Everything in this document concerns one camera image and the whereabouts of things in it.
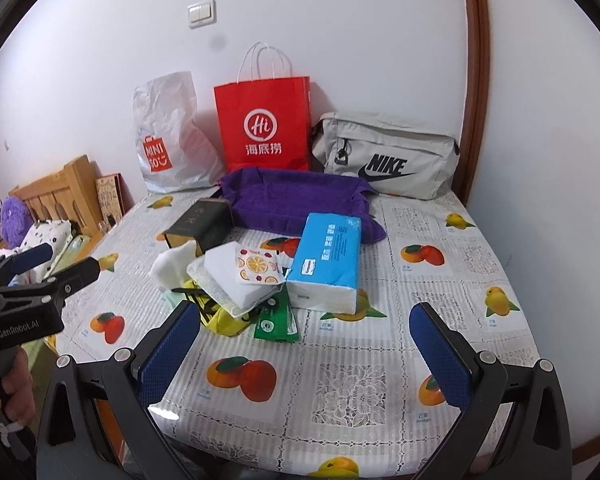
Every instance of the yellow package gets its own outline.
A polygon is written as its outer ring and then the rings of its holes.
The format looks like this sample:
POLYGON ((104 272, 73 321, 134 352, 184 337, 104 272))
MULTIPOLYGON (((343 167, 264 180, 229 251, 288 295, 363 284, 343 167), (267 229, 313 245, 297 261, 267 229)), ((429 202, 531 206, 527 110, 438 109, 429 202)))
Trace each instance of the yellow package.
POLYGON ((251 324, 249 314, 235 319, 200 289, 193 280, 186 282, 183 288, 194 290, 191 293, 185 292, 185 296, 198 306, 200 321, 212 332, 228 336, 237 335, 251 324))

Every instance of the blue tissue pack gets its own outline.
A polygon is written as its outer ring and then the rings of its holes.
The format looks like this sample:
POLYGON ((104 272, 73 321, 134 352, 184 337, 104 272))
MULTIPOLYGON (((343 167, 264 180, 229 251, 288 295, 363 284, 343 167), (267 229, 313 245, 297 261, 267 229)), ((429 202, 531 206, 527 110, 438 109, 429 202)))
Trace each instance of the blue tissue pack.
POLYGON ((360 218, 309 214, 286 276, 292 307, 355 314, 361 236, 360 218))

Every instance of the wooden headboard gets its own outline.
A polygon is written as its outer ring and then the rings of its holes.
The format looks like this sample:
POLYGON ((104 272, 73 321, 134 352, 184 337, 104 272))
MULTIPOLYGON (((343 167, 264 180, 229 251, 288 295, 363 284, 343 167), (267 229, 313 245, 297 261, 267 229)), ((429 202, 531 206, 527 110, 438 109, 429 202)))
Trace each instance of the wooden headboard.
POLYGON ((57 173, 12 189, 9 195, 27 204, 34 220, 73 220, 81 234, 99 234, 102 213, 96 176, 86 155, 74 158, 57 173))

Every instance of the purple cloth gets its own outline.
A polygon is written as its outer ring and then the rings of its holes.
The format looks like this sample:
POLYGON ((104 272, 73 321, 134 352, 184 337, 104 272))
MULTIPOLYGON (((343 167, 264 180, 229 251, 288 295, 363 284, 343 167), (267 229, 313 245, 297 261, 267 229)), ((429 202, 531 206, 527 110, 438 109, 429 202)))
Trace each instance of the purple cloth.
POLYGON ((15 196, 9 196, 0 209, 0 236, 8 249, 19 246, 33 225, 27 205, 15 196))
POLYGON ((362 220, 365 244, 386 237, 363 194, 375 191, 359 177, 243 168, 222 177, 220 185, 238 227, 301 236, 309 213, 336 213, 362 220))

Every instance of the white plastic wrapper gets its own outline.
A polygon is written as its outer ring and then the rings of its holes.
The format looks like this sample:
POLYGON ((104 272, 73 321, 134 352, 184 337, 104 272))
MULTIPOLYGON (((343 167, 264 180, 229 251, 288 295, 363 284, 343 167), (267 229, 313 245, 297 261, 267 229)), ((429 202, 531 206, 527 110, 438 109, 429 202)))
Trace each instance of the white plastic wrapper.
POLYGON ((224 166, 194 124, 197 101, 190 72, 165 75, 134 91, 136 152, 149 192, 210 187, 224 166))

